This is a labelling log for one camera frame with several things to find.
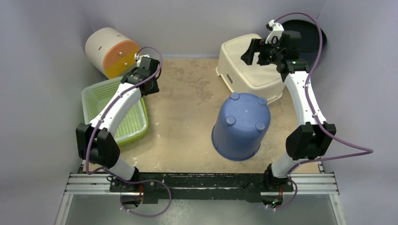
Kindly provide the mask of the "dark navy round bin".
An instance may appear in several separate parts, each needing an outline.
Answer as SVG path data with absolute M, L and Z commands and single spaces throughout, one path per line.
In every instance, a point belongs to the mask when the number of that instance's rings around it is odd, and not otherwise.
M 300 58 L 313 66 L 319 51 L 319 33 L 314 23 L 304 20 L 288 20 L 282 23 L 285 30 L 292 30 L 301 34 Z

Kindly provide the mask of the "cream perforated plastic basket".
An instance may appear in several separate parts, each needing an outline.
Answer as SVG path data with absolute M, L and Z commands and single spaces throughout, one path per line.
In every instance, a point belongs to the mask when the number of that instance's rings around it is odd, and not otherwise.
M 271 104 L 282 97 L 285 85 L 275 65 L 255 63 L 258 54 L 255 54 L 252 65 L 248 66 L 241 60 L 253 38 L 260 36 L 252 33 L 224 42 L 215 71 L 231 92 L 254 94 Z

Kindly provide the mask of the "white green strainer tray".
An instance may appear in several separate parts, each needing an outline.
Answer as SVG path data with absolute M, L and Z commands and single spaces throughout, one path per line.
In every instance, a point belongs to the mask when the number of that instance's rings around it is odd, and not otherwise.
M 88 124 L 106 107 L 120 85 L 121 77 L 102 81 L 81 92 L 84 122 Z

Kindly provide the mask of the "large blue plastic bucket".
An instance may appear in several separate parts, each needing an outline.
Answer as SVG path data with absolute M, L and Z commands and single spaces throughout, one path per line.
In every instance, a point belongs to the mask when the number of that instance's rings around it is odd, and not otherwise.
M 266 98 L 232 92 L 219 110 L 211 133 L 212 144 L 226 159 L 247 160 L 260 149 L 270 122 Z

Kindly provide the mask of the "lime green tray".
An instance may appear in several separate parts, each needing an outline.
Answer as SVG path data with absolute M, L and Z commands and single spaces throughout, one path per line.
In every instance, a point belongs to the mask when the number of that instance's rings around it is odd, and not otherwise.
M 127 113 L 119 125 L 115 140 L 116 143 L 126 145 L 142 138 L 148 130 L 148 115 L 144 99 L 141 98 Z

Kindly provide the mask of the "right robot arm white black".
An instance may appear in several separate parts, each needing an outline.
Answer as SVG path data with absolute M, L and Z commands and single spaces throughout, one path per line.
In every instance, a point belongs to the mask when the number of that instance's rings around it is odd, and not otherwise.
M 295 108 L 298 127 L 286 138 L 286 153 L 270 164 L 271 174 L 264 177 L 263 184 L 270 191 L 282 184 L 282 179 L 299 164 L 324 156 L 332 138 L 326 132 L 336 134 L 336 126 L 328 123 L 317 105 L 309 78 L 310 67 L 300 57 L 301 35 L 296 31 L 282 31 L 279 36 L 253 38 L 241 60 L 253 64 L 276 65 L 277 72 L 287 87 Z

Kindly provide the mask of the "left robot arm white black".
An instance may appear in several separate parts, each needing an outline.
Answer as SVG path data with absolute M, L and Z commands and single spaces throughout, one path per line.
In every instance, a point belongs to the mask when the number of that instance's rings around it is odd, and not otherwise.
M 81 123 L 76 128 L 79 157 L 121 179 L 129 192 L 139 188 L 139 171 L 121 157 L 114 135 L 143 96 L 159 92 L 156 75 L 161 66 L 161 60 L 141 57 L 138 65 L 120 79 L 117 91 L 105 108 L 88 124 Z

